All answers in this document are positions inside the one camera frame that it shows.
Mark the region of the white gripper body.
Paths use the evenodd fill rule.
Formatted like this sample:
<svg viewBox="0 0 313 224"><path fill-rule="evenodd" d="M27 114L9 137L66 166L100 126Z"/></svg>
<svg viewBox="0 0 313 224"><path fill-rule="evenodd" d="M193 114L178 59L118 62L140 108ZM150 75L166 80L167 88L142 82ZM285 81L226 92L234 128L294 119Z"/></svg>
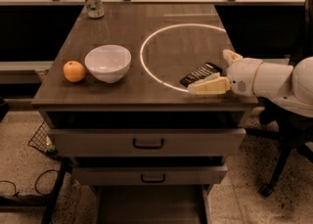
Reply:
<svg viewBox="0 0 313 224"><path fill-rule="evenodd" d="M227 77L235 94L247 97L253 95L254 78L261 64L262 61L259 59L243 58L234 61L227 68Z"/></svg>

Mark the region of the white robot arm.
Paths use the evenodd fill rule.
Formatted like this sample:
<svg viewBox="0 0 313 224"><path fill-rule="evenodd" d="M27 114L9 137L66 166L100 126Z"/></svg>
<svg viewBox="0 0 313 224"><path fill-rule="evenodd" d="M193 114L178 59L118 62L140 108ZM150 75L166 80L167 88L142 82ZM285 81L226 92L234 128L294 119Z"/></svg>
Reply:
<svg viewBox="0 0 313 224"><path fill-rule="evenodd" d="M226 75L219 72L187 87L194 95L233 93L265 98L276 106L296 114L313 117L313 58L291 65L267 63L261 59L244 58L231 50L223 51L227 62Z"/></svg>

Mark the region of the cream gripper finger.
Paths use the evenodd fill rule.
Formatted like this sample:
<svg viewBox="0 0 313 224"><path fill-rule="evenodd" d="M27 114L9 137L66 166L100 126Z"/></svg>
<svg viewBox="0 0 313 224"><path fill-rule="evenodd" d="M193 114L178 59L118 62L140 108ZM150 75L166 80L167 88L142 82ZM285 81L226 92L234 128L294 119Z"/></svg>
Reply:
<svg viewBox="0 0 313 224"><path fill-rule="evenodd" d="M242 60L244 57L232 50L225 49L223 51L223 58L226 61L227 65L230 66L232 63Z"/></svg>
<svg viewBox="0 0 313 224"><path fill-rule="evenodd" d="M216 72L204 79L198 80L187 87L194 95L222 95L231 89L230 80Z"/></svg>

